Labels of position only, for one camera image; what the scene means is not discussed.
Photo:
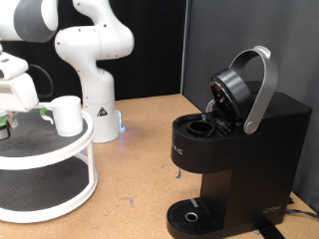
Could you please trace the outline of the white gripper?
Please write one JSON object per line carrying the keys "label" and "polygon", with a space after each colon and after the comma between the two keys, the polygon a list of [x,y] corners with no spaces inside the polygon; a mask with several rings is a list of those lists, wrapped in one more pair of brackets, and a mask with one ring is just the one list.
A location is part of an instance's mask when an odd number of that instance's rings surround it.
{"label": "white gripper", "polygon": [[27,113],[39,103],[28,69],[25,60],[8,53],[0,55],[0,109],[11,111],[8,113],[11,128],[18,125],[13,112]]}

